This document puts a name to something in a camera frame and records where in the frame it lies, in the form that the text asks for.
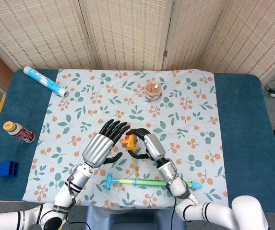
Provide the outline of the yellow tape measure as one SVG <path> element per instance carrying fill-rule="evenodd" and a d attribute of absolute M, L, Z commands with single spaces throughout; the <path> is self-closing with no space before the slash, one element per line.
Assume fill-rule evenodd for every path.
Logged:
<path fill-rule="evenodd" d="M 139 142 L 138 137 L 135 134 L 130 134 L 122 141 L 122 147 L 127 151 L 132 151 L 134 154 L 138 150 Z M 139 177 L 139 168 L 136 166 L 135 158 L 132 157 L 132 164 L 135 171 L 135 176 Z"/>

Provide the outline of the blue white wrapped roll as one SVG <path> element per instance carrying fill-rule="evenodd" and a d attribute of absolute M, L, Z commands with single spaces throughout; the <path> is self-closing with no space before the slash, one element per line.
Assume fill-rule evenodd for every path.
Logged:
<path fill-rule="evenodd" d="M 65 98 L 69 95 L 69 92 L 62 86 L 58 85 L 56 82 L 52 81 L 45 75 L 41 74 L 34 68 L 31 68 L 30 66 L 26 66 L 23 69 L 24 74 L 28 75 L 32 79 L 36 80 L 37 82 L 41 83 L 54 93 L 56 93 L 58 96 Z"/>

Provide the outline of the floral print tablecloth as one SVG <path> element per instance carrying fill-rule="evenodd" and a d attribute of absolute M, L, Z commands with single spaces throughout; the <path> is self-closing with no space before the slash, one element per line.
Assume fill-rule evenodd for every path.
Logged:
<path fill-rule="evenodd" d="M 182 179 L 197 182 L 201 202 L 228 204 L 215 79 L 209 72 L 62 69 L 57 83 L 66 98 L 52 94 L 23 196 L 52 202 L 91 138 L 110 119 L 155 134 Z M 161 96 L 145 96 L 149 81 Z"/>

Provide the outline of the red bottle with yellow cap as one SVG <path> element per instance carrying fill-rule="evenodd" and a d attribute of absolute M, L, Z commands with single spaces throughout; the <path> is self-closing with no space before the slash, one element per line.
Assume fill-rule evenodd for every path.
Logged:
<path fill-rule="evenodd" d="M 34 132 L 26 129 L 24 126 L 19 123 L 7 121 L 3 124 L 3 129 L 11 136 L 17 137 L 18 139 L 26 142 L 32 143 L 36 135 Z"/>

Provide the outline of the green blue water pump toy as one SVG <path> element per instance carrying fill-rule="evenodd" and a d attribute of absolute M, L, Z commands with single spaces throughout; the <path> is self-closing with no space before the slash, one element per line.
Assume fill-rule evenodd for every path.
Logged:
<path fill-rule="evenodd" d="M 174 181 L 182 182 L 181 177 L 175 177 L 171 180 L 163 181 L 163 180 L 142 180 L 142 179 L 121 179 L 121 178 L 113 178 L 112 174 L 109 173 L 106 178 L 105 189 L 107 191 L 110 190 L 111 184 L 131 184 L 132 186 L 166 186 L 167 184 L 171 184 Z"/>

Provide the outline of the teal table cover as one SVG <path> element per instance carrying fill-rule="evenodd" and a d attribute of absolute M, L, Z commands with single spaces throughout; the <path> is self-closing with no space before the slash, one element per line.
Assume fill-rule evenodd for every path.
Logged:
<path fill-rule="evenodd" d="M 216 73 L 218 112 L 226 157 L 228 198 L 251 195 L 267 212 L 275 212 L 275 137 L 260 80 L 251 74 Z M 22 201 L 39 141 L 21 143 L 2 128 L 16 118 L 36 134 L 52 92 L 16 71 L 0 114 L 0 163 L 19 163 L 17 177 L 0 177 L 0 200 Z"/>

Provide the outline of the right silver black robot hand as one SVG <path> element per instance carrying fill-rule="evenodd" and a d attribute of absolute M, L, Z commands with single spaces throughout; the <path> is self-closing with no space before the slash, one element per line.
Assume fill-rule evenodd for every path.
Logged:
<path fill-rule="evenodd" d="M 135 134 L 139 137 L 146 147 L 146 153 L 137 155 L 133 151 L 128 150 L 128 153 L 135 159 L 148 159 L 156 162 L 156 168 L 163 166 L 168 163 L 168 160 L 165 158 L 165 149 L 163 148 L 160 140 L 155 134 L 151 134 L 145 128 L 131 129 L 126 135 Z"/>

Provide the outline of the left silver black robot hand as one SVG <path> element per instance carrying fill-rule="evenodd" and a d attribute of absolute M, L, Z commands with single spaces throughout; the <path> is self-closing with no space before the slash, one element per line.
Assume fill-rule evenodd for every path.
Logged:
<path fill-rule="evenodd" d="M 102 164 L 117 162 L 122 157 L 122 152 L 111 158 L 108 155 L 130 127 L 127 122 L 114 121 L 114 119 L 108 120 L 101 130 L 92 137 L 83 151 L 84 162 L 92 168 L 99 168 Z"/>

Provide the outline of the woven bamboo screen panel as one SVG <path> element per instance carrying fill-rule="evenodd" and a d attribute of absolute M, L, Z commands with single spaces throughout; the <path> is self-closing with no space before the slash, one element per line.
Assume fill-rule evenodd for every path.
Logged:
<path fill-rule="evenodd" d="M 162 69 L 174 0 L 78 2 L 98 69 Z"/>
<path fill-rule="evenodd" d="M 0 58 L 14 71 L 96 69 L 81 0 L 0 0 Z"/>
<path fill-rule="evenodd" d="M 198 69 L 231 0 L 173 0 L 162 70 Z"/>
<path fill-rule="evenodd" d="M 275 0 L 226 0 L 199 69 L 266 84 L 275 75 Z"/>

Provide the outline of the clear snack jar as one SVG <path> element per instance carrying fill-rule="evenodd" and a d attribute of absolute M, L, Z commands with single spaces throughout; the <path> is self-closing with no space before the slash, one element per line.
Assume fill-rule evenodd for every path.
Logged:
<path fill-rule="evenodd" d="M 161 84 L 155 80 L 149 81 L 145 86 L 145 96 L 148 100 L 154 101 L 161 96 Z"/>

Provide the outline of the blue plastic block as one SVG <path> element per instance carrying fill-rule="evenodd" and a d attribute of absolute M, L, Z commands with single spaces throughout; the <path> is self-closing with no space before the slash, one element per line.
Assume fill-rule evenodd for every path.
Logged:
<path fill-rule="evenodd" d="M 19 163 L 15 161 L 2 161 L 0 163 L 0 177 L 12 178 L 17 177 Z"/>

